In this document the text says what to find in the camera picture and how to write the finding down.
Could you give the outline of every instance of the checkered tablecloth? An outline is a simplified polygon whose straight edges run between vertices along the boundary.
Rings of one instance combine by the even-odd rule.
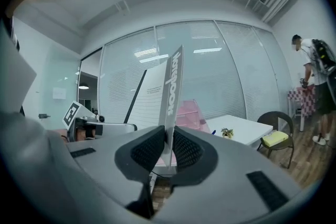
[[[301,114],[304,117],[311,116],[315,112],[315,86],[310,85],[307,89],[296,88],[288,92],[288,99],[300,102]]]

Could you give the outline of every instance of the white table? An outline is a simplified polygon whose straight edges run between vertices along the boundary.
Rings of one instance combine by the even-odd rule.
[[[211,120],[206,120],[211,132],[216,130],[215,135],[222,136],[222,128],[233,129],[233,141],[240,142],[245,145],[252,145],[265,135],[268,135],[273,126],[266,125],[254,121],[241,119],[235,116],[226,115]]]

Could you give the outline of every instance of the black chair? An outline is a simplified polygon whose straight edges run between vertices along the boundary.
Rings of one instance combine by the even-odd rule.
[[[293,158],[293,153],[294,153],[294,141],[293,141],[293,134],[294,134],[294,126],[293,126],[293,121],[290,118],[290,116],[288,116],[287,114],[283,113],[283,112],[279,112],[279,111],[271,111],[271,112],[267,112],[264,115],[260,116],[260,118],[258,119],[259,123],[263,123],[263,124],[267,124],[267,125],[272,125],[273,126],[273,130],[279,130],[279,120],[278,119],[283,119],[288,123],[289,126],[289,132],[290,135],[288,136],[288,139],[280,142],[279,144],[276,144],[274,146],[267,146],[264,143],[264,140],[261,138],[261,143],[258,147],[257,150],[260,149],[261,145],[263,145],[265,148],[268,149],[268,154],[267,154],[267,158],[269,158],[269,156],[271,155],[272,151],[278,151],[278,150],[282,150],[284,148],[287,147],[291,147],[292,148],[292,153],[290,155],[290,159],[289,159],[289,164],[287,169],[289,169],[290,167],[290,163],[292,161]]]

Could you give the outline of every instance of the yellow cushion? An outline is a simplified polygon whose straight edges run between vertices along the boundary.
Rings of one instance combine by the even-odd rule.
[[[288,134],[285,134],[285,133],[279,132],[279,131],[275,131],[270,135],[264,136],[262,139],[264,140],[264,143],[267,146],[274,146],[274,145],[279,144],[282,141],[288,139]]]

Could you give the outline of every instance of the window blind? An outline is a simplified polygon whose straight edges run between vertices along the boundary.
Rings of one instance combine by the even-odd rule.
[[[289,114],[287,94],[291,90],[291,77],[285,57],[271,32],[259,28],[255,28],[255,30],[273,66],[279,91],[280,110]]]
[[[157,66],[154,29],[105,45],[99,80],[99,113],[108,123],[123,123],[144,71]]]
[[[171,56],[184,46],[181,101],[196,100],[205,119],[226,114],[246,118],[237,69],[213,22],[169,24],[156,32],[160,55]]]
[[[218,22],[233,55],[243,86],[248,120],[257,121],[279,110],[279,94],[272,65],[252,27]]]

